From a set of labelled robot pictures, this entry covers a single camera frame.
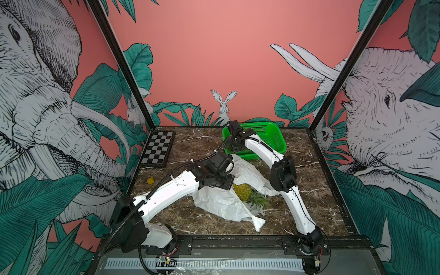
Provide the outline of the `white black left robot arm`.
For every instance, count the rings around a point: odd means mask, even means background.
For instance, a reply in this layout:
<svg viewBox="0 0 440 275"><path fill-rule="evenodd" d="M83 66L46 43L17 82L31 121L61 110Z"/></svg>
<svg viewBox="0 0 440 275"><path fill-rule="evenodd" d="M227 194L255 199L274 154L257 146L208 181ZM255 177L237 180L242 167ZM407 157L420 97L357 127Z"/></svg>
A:
<svg viewBox="0 0 440 275"><path fill-rule="evenodd" d="M180 175L165 177L146 195L120 198L111 217L111 235L102 251L117 244L124 253L144 246L162 254L174 253L179 245L175 231L170 226L151 223L151 220L174 202L204 187L230 190L234 180L233 166L232 155L216 152L182 166Z"/></svg>

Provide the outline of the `pineapple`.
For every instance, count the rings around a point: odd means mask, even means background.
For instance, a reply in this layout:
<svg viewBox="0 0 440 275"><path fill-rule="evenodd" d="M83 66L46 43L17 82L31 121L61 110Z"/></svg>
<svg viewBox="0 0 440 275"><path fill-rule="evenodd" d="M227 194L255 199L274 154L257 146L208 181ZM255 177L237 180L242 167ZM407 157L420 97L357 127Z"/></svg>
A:
<svg viewBox="0 0 440 275"><path fill-rule="evenodd" d="M233 190L242 202L248 203L251 207L266 209L269 206L266 197L247 183L233 184Z"/></svg>

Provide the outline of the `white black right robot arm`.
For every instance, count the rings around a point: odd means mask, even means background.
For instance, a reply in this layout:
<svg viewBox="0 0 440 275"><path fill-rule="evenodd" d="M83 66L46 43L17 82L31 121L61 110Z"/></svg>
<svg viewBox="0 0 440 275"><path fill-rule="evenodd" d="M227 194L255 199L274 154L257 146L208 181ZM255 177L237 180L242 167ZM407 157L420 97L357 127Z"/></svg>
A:
<svg viewBox="0 0 440 275"><path fill-rule="evenodd" d="M253 151L270 168L269 183L280 192L295 221L299 246L304 255L323 252L323 232L313 221L301 198L292 156L285 156L266 144L252 129L243 129L238 121L226 124L230 132L231 148L235 151Z"/></svg>

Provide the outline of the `white plastic bag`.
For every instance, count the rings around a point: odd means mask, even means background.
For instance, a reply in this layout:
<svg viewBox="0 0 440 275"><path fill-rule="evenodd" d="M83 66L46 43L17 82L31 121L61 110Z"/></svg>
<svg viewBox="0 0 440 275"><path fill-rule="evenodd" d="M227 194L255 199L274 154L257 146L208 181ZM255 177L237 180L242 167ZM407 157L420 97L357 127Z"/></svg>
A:
<svg viewBox="0 0 440 275"><path fill-rule="evenodd" d="M255 192L256 195L245 202L239 198L238 191L233 188L223 190L218 187L204 187L192 193L194 205L229 221L251 222L255 231L260 232L266 220L259 218L258 215L264 212L267 198L279 195L280 192L271 187L269 181L253 164L238 155L233 154L232 157L233 183L238 186L248 184L251 192Z"/></svg>

